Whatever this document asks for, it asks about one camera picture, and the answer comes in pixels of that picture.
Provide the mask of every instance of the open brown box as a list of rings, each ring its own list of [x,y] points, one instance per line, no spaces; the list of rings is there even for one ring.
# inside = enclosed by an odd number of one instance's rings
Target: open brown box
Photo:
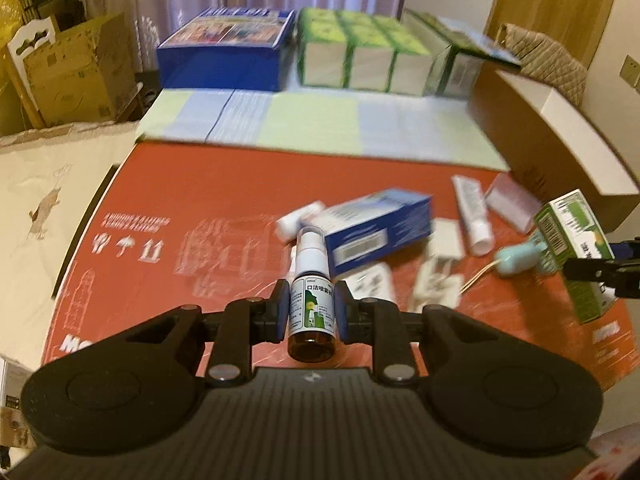
[[[606,233],[640,203],[633,171],[553,87],[485,65],[468,110],[513,177],[542,202],[580,189]]]

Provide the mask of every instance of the bottle label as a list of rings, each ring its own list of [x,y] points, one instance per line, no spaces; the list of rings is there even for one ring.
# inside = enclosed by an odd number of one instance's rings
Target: bottle label
[[[334,335],[334,286],[322,276],[291,283],[289,335],[308,330]]]

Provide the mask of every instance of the beige cardboard surface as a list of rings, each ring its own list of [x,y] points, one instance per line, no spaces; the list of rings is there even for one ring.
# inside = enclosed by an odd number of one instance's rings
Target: beige cardboard surface
[[[114,120],[135,92],[129,37],[122,14],[61,32],[24,65],[49,125]]]
[[[640,203],[628,165],[551,87],[485,65],[468,110],[515,179],[542,202],[580,189],[606,233]]]
[[[73,124],[0,139],[0,354],[39,368],[66,250],[136,127]]]

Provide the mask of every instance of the green and white tissue pack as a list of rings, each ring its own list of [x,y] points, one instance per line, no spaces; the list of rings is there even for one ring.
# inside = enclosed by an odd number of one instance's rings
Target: green and white tissue pack
[[[298,75],[308,86],[421,96],[433,57],[393,18],[305,7],[298,20]]]

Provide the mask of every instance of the metal screw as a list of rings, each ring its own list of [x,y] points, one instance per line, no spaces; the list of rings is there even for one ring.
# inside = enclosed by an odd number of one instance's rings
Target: metal screw
[[[233,381],[240,375],[240,368],[236,365],[222,364],[209,368],[209,377],[217,381]]]
[[[383,371],[387,379],[396,383],[404,383],[414,378],[415,370],[409,365],[389,365]]]

